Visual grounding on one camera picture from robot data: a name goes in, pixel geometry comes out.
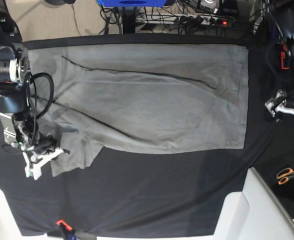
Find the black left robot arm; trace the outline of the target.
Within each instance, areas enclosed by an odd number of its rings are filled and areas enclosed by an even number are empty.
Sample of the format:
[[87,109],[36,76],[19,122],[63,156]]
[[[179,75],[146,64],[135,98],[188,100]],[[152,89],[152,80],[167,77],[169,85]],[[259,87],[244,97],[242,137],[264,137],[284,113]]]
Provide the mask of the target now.
[[266,63],[276,77],[293,83],[293,90],[287,92],[279,89],[274,97],[264,103],[270,117],[279,122],[284,114],[294,116],[294,78],[282,77],[271,64],[269,53],[275,45],[281,45],[280,68],[291,70],[294,76],[294,0],[267,0],[266,11],[279,32],[279,37],[268,45]]

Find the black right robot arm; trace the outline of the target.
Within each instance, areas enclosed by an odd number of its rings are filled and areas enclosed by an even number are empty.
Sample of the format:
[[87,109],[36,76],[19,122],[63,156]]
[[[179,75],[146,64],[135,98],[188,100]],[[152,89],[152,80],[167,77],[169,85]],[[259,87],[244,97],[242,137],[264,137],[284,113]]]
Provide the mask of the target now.
[[[54,82],[45,72],[32,74],[28,50],[20,31],[7,12],[6,3],[0,5],[0,119],[7,146],[26,156],[28,163],[51,161],[69,151],[58,146],[51,135],[39,132],[37,120],[49,110],[54,99]],[[49,99],[38,113],[36,80],[46,78],[49,82]]]

